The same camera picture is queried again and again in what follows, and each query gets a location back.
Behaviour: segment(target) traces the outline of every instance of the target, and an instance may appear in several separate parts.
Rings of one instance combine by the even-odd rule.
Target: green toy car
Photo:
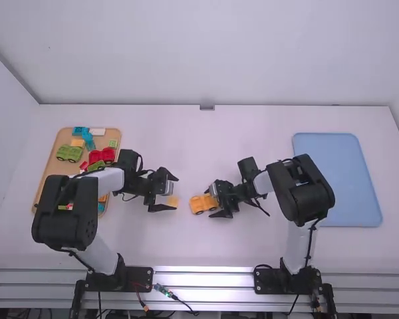
[[[76,163],[81,159],[82,148],[76,146],[69,146],[68,144],[62,145],[56,153],[56,158],[60,161],[69,161]]]

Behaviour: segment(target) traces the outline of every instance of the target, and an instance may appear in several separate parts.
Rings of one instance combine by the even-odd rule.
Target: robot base
[[[87,274],[86,276],[86,291],[101,291],[101,292],[151,292],[152,277],[154,269],[151,267],[131,267],[125,266],[124,272],[126,280],[123,285],[115,287],[112,283],[107,283],[96,274]]]
[[[153,275],[154,269],[151,267],[126,266],[124,259],[118,254],[114,274],[107,276],[89,272],[84,287],[86,291],[151,292]]]
[[[322,291],[321,273],[307,266],[290,274],[281,259],[281,268],[257,268],[254,272],[256,294],[308,294]]]

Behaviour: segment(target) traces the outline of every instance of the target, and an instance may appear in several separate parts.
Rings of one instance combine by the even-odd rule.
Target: yellow toy car
[[[217,200],[209,193],[201,196],[193,196],[189,200],[189,205],[191,207],[192,213],[195,215],[200,215],[204,211],[214,211],[219,207]]]

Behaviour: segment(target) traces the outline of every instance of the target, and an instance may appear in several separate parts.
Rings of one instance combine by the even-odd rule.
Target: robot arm
[[[311,228],[317,229],[334,206],[333,190],[307,154],[269,164],[263,171],[253,157],[245,158],[238,162],[238,168],[243,183],[234,186],[216,180],[210,185],[208,191],[222,208],[210,217],[232,218],[232,213],[239,211],[238,203],[252,205],[253,200],[275,192],[285,218],[292,222],[283,262],[290,274],[297,274],[311,263],[315,246]],[[255,207],[261,208],[258,202]]]
[[[159,195],[172,195],[173,182],[177,180],[164,167],[144,171],[142,157],[132,150],[120,150],[118,161],[112,167],[74,176],[50,175],[37,204],[32,236],[36,242],[53,250],[74,255],[89,270],[112,276],[118,263],[124,262],[96,234],[98,198],[110,192],[115,195],[129,193],[143,196],[149,211],[176,209],[155,205],[155,200]],[[68,203],[72,203],[71,213],[59,209],[60,205]]]

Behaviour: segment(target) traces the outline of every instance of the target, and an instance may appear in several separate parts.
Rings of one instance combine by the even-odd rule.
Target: wooden tray
[[[46,177],[53,174],[61,174],[61,175],[74,175],[80,173],[80,164],[83,161],[88,162],[88,151],[86,147],[84,147],[84,151],[80,161],[76,163],[70,163],[69,161],[59,161],[56,158],[56,153],[58,149],[63,144],[71,144],[71,140],[73,138],[80,138],[81,136],[72,136],[72,129],[73,128],[62,128],[59,130],[58,134],[56,135],[55,142],[53,144],[51,154],[49,155],[49,159],[47,160],[47,165],[45,171],[43,172],[43,176],[40,180],[39,188],[34,198],[33,206],[31,207],[31,211],[35,213],[37,210],[34,206],[40,200],[41,191],[43,190],[43,186],[45,184]],[[118,157],[118,150],[120,149],[120,142],[121,142],[121,132],[117,128],[106,128],[104,136],[93,136],[94,143],[96,145],[97,150],[103,150],[104,148],[108,147],[109,140],[118,140],[118,147],[116,149],[116,158]],[[105,210],[103,213],[99,215],[101,217],[105,214],[106,208],[108,207],[108,199],[105,203]]]

